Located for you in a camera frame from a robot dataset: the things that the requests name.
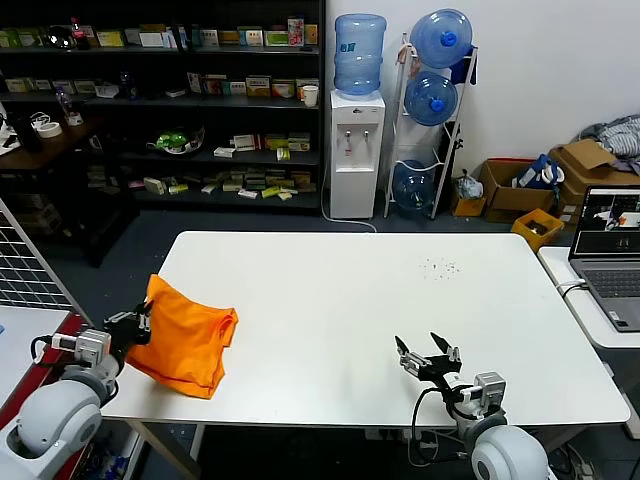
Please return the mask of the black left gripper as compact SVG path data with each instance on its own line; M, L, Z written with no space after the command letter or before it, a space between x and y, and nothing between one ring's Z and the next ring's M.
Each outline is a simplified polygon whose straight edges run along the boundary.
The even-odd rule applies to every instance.
M150 342L153 303L153 300L143 301L135 311L119 312L104 321L104 330L111 337L111 355L125 358L133 346Z

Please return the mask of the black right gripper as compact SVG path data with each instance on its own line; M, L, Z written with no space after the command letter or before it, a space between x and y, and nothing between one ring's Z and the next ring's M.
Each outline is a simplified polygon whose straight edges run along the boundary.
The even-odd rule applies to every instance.
M399 336L395 336L399 363L413 377L432 383L438 392L449 392L452 387L448 383L446 376L448 374L459 374L461 370L459 348L451 346L444 337L434 332L431 333L431 338L440 350L441 355L423 357L412 352Z

